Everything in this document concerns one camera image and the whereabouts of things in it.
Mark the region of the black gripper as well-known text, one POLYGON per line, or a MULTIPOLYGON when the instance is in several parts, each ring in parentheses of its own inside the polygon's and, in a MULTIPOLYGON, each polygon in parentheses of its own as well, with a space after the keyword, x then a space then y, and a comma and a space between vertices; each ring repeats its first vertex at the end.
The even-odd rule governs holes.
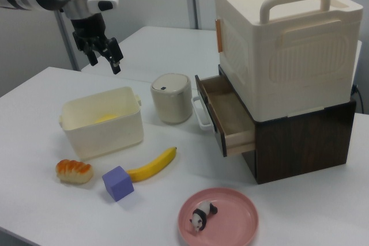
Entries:
POLYGON ((97 13, 84 19, 71 20, 71 23, 77 49, 87 56, 90 65, 97 64, 94 51, 98 51, 109 62, 113 74, 118 74, 121 71, 120 61, 123 59, 123 54, 116 38, 106 38, 104 33, 106 25, 102 14, 97 13))

